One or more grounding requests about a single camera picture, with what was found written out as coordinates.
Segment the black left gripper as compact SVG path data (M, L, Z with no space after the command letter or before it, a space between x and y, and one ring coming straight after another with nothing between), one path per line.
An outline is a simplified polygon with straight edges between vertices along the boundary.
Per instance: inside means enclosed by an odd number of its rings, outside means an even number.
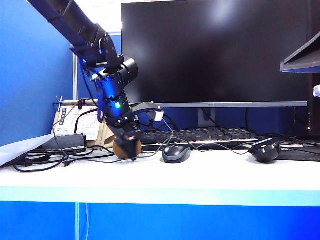
M125 115L107 117L108 128L119 139L120 159L131 159L135 161L142 151L141 136L143 132L136 126L137 115Z

